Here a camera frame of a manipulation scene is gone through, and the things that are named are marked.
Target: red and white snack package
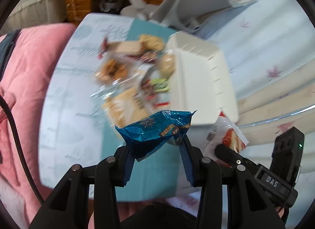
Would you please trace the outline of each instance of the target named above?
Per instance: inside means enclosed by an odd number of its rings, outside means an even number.
[[[224,144],[237,153],[244,150],[248,144],[248,140],[240,129],[223,112],[220,113],[207,136],[203,155],[219,164],[226,165],[225,162],[215,156],[215,148],[219,144]]]

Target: shiny blue wrapper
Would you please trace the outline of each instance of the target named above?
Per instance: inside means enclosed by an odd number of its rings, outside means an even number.
[[[162,110],[124,128],[115,128],[139,162],[155,153],[166,142],[179,145],[190,128],[195,112]]]

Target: blue gripper pad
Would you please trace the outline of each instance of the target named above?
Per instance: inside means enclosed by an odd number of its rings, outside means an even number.
[[[192,160],[190,159],[187,147],[184,144],[179,145],[179,152],[182,157],[184,169],[185,169],[185,174],[188,182],[190,182],[190,185],[194,185],[195,179],[193,176],[193,164]]]
[[[123,177],[124,185],[126,185],[127,182],[130,180],[134,160],[135,158],[131,155],[131,152],[129,152],[126,159],[125,168],[124,168],[124,177]]]

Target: pink bedding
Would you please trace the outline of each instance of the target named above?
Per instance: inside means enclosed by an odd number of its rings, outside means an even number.
[[[40,116],[51,75],[75,28],[73,24],[52,24],[23,29],[0,82],[0,94],[12,105],[23,153],[44,198],[50,189],[41,185],[38,172]],[[30,222],[40,203],[24,174],[10,126],[5,118],[0,119],[0,151],[3,157],[0,173],[24,197],[26,218]]]

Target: silver bolt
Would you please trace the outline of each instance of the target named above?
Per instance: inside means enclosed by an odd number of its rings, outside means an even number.
[[[78,169],[80,169],[81,168],[81,165],[80,164],[74,164],[74,165],[72,165],[72,167],[71,167],[71,169],[73,170],[73,171],[77,171]]]
[[[210,163],[211,159],[208,158],[208,157],[202,157],[202,158],[201,158],[201,161],[202,161],[203,163]]]
[[[115,156],[109,156],[109,157],[106,158],[106,161],[108,163],[113,163],[114,161],[116,161],[116,158],[115,158]]]
[[[242,164],[237,165],[236,168],[237,168],[239,171],[244,171],[244,170],[246,169],[245,166],[242,165]]]

